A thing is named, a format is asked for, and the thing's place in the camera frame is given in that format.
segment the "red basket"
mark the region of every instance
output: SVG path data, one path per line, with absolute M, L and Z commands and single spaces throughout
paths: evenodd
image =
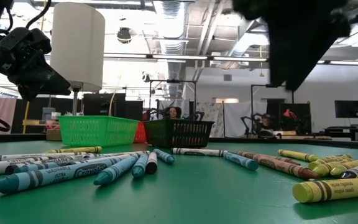
M 143 122 L 139 122 L 136 129 L 134 143 L 146 143 L 146 131 Z

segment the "cardboard box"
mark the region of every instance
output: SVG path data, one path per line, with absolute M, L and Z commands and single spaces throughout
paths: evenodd
M 60 130 L 48 129 L 47 141 L 62 141 L 62 134 L 60 133 Z

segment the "teal crayon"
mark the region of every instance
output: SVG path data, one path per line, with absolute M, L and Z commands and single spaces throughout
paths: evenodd
M 144 173 L 146 171 L 146 162 L 147 158 L 149 156 L 147 154 L 143 154 L 139 157 L 139 159 L 136 161 L 135 165 L 132 168 L 132 175 L 135 178 L 139 178 L 144 176 Z
M 21 169 L 21 167 L 27 166 L 27 165 L 35 165 L 35 164 L 43 164 L 43 163 L 48 163 L 48 162 L 56 162 L 56 163 L 62 163 L 65 165 L 69 165 L 70 161 L 76 161 L 78 159 L 84 159 L 89 157 L 88 155 L 79 155 L 79 156 L 68 156 L 68 157 L 63 157 L 63 158 L 58 158 L 58 159 L 49 159 L 49 160 L 45 160 L 45 161 L 34 161 L 34 162 L 23 162 L 23 163 L 19 163 L 19 164 L 13 164 L 13 165 L 9 165 L 6 167 L 5 169 L 5 175 L 11 175 L 14 173 L 19 173 L 19 172 L 28 172 L 28 171 L 33 171 L 33 170 L 27 170 L 25 169 Z
M 242 167 L 245 167 L 249 170 L 256 170 L 259 167 L 257 161 L 255 161 L 253 159 L 248 159 L 246 157 L 239 156 L 239 155 L 231 153 L 231 152 L 224 151 L 223 158 L 225 158 L 231 162 L 234 162 Z
M 153 152 L 155 152 L 157 157 L 167 164 L 173 164 L 175 162 L 175 158 L 171 154 L 163 152 L 160 149 L 154 149 Z
M 98 174 L 96 177 L 96 180 L 94 180 L 94 185 L 107 185 L 111 182 L 115 181 L 119 176 L 121 176 L 123 173 L 127 172 L 137 161 L 138 157 L 131 156 L 128 157 L 111 167 L 108 167 L 102 172 Z
M 110 167 L 119 161 L 121 161 L 120 158 L 106 158 L 105 160 L 98 162 L 7 175 L 0 179 L 0 193 L 11 194 L 98 174 L 105 168 Z

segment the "window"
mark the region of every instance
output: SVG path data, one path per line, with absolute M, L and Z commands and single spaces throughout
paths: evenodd
M 237 98 L 212 98 L 212 101 L 214 101 L 215 103 L 222 103 L 222 101 L 224 103 L 238 103 L 239 99 Z

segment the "desk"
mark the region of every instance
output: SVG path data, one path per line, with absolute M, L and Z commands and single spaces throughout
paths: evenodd
M 8 142 L 0 143 L 0 154 L 62 147 L 60 142 Z M 207 148 L 270 155 L 289 149 L 319 156 L 349 153 L 358 158 L 358 149 L 308 144 L 211 142 Z M 145 149 L 142 144 L 106 147 L 103 153 Z M 296 177 L 263 166 L 252 172 L 221 157 L 174 156 L 174 165 L 158 161 L 158 171 L 140 180 L 127 173 L 107 187 L 97 187 L 93 175 L 14 195 L 0 194 L 0 223 L 358 223 L 358 198 L 300 204 L 291 192 L 301 182 Z

